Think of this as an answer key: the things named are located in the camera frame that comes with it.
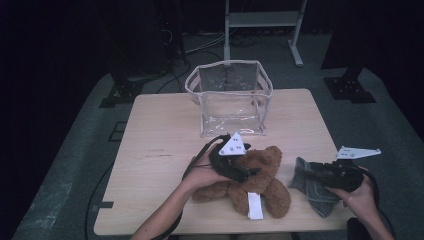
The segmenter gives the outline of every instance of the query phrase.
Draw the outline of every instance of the human arm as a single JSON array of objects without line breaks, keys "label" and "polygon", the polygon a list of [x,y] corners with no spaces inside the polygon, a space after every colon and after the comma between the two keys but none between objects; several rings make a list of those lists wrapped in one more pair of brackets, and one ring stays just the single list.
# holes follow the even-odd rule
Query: human arm
[{"label": "human arm", "polygon": [[329,188],[338,195],[364,225],[373,240],[394,240],[384,225],[375,204],[371,180],[364,175],[364,181],[355,191],[349,193],[342,189]]},{"label": "human arm", "polygon": [[[196,165],[210,164],[209,153],[210,151],[206,152]],[[219,175],[211,167],[193,167],[165,202],[137,229],[131,239],[150,240],[161,235],[175,222],[196,189],[227,180],[229,179]]]}]

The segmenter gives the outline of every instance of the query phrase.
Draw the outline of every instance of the white metal frame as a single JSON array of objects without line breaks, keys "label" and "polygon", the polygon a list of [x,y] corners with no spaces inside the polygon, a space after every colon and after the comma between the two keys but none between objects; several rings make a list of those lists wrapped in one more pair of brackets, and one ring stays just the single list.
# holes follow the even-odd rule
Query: white metal frame
[{"label": "white metal frame", "polygon": [[303,61],[296,44],[302,25],[307,0],[302,0],[299,11],[284,12],[241,12],[230,13],[230,0],[225,2],[225,44],[224,59],[230,60],[230,28],[234,27],[279,27],[294,26],[293,39],[288,40],[296,66],[303,66]]}]

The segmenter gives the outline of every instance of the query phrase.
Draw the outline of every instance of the clear plastic bag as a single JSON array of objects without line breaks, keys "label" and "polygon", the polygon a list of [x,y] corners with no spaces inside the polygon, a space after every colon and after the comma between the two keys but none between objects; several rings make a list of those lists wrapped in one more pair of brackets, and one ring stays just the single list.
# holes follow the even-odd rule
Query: clear plastic bag
[{"label": "clear plastic bag", "polygon": [[258,61],[228,60],[194,69],[185,82],[200,105],[201,136],[265,135],[272,83]]}]

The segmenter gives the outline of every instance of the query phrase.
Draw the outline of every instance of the white tag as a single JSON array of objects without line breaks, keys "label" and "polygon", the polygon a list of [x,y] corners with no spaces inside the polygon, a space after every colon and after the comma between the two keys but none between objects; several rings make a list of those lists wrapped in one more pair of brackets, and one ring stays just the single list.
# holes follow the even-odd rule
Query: white tag
[{"label": "white tag", "polygon": [[247,193],[249,199],[249,215],[248,217],[252,220],[264,219],[262,213],[261,195],[257,193]]},{"label": "white tag", "polygon": [[219,151],[221,156],[230,155],[244,155],[246,154],[246,148],[244,148],[243,140],[239,133],[234,133],[230,140],[222,147]]},{"label": "white tag", "polygon": [[370,150],[370,149],[361,149],[361,148],[340,148],[337,153],[337,159],[357,159],[363,157],[369,157],[373,155],[381,154],[380,149]]}]

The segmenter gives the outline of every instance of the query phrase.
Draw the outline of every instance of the floor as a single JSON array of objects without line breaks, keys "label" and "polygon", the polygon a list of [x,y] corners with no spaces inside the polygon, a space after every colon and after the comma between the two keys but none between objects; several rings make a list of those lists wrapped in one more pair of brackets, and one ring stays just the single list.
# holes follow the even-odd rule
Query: floor
[{"label": "floor", "polygon": [[[188,63],[172,61],[172,71],[148,82],[142,94],[184,92],[183,84],[194,67],[223,58],[218,35],[184,36]],[[381,208],[393,223],[398,239],[424,235],[424,146],[384,83],[364,69],[359,80],[376,103],[352,104],[334,100],[325,77],[345,69],[321,70],[331,34],[301,34],[298,48],[303,67],[296,67],[287,45],[290,34],[237,36],[232,59],[258,60],[274,88],[307,88],[311,91],[337,148],[341,146],[382,150],[382,154],[357,160],[379,180]],[[209,47],[194,51],[202,45]],[[114,82],[110,74],[99,79],[28,210],[14,239],[128,239],[98,236],[93,232],[99,203],[119,150],[119,140],[131,112],[131,103],[100,107]],[[347,239],[345,231],[300,233],[300,239]]]}]

